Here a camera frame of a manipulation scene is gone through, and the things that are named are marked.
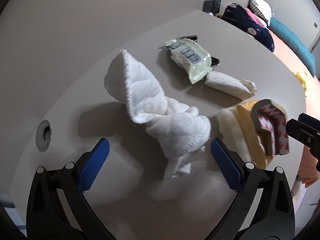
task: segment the yellow plush toy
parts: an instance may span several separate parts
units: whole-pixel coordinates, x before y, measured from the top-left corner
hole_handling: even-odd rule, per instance
[[[303,86],[303,88],[304,88],[304,96],[307,97],[307,81],[306,81],[306,77],[308,76],[308,74],[306,72],[304,74],[302,74],[301,72],[298,71],[294,75],[296,76],[296,78],[299,80],[299,82]]]

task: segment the teal pillow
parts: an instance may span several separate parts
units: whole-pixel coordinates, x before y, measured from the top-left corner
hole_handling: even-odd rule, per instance
[[[272,17],[268,28],[275,33],[290,49],[301,59],[311,75],[316,73],[315,57],[308,48],[302,43],[298,36],[291,31],[286,25]]]

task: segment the plastic wrapper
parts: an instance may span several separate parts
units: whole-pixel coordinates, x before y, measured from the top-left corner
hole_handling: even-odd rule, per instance
[[[191,84],[204,78],[212,69],[211,55],[193,41],[196,39],[196,36],[188,36],[165,42],[171,59],[185,69]]]

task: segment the white towel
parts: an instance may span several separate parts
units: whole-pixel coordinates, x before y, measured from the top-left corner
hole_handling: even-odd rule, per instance
[[[211,124],[194,106],[164,95],[158,80],[126,50],[112,60],[105,76],[105,88],[127,106],[135,123],[145,123],[169,159],[164,179],[190,173],[191,162],[204,152]]]
[[[217,71],[210,71],[204,84],[241,100],[253,97],[257,92],[256,85],[253,82],[238,80]]]

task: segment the table surface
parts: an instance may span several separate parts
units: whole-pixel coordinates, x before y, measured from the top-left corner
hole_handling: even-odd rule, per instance
[[[251,99],[273,100],[284,107],[289,119],[305,112],[301,84],[275,55],[234,26],[194,11],[123,44],[83,74],[53,105],[44,117],[52,125],[49,149],[43,153],[37,150],[34,133],[12,183],[11,195],[23,220],[36,168],[60,169],[105,137],[111,152],[84,195],[118,239],[191,240],[207,236],[235,197],[210,154],[195,161],[190,174],[163,181],[167,159],[158,142],[145,132],[144,125],[131,122],[125,106],[111,97],[103,84],[111,60],[120,49],[127,49],[159,80],[166,96],[198,107],[211,121],[211,137],[219,136],[215,116],[240,101],[205,86],[203,81],[191,85],[164,47],[169,39],[194,34],[198,43],[220,60],[214,70],[255,82],[258,92]],[[275,157],[268,169],[283,167],[292,187],[303,145],[292,138],[289,143],[290,154]],[[250,223],[257,201],[244,226]]]

